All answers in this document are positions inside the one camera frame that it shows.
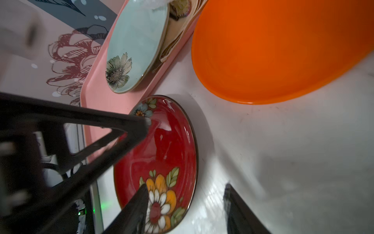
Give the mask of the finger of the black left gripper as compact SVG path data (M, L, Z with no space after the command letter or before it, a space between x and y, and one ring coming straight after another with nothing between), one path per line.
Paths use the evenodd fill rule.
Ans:
M65 132L67 123L107 128L109 133L72 153ZM60 174L117 138L122 141L67 180L49 187L37 133L43 137L46 154L56 157ZM148 123L143 117L1 93L1 230L10 234L47 231L147 133Z

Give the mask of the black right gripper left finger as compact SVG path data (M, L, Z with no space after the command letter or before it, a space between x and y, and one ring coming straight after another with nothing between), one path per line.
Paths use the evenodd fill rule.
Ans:
M149 194L143 184L128 204L122 209L104 234L143 234L145 233Z

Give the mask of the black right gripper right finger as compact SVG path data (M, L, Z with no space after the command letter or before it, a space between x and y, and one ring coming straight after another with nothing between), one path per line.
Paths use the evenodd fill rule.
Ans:
M230 183L225 187L224 210L228 234L271 234Z

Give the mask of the red floral plate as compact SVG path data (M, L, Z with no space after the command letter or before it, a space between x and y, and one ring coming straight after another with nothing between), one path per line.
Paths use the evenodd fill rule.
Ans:
M198 146L191 121L172 98L154 95L141 100L131 114L144 117L146 138L114 166L114 184L121 207L146 185L145 233L163 234L186 215L198 176Z

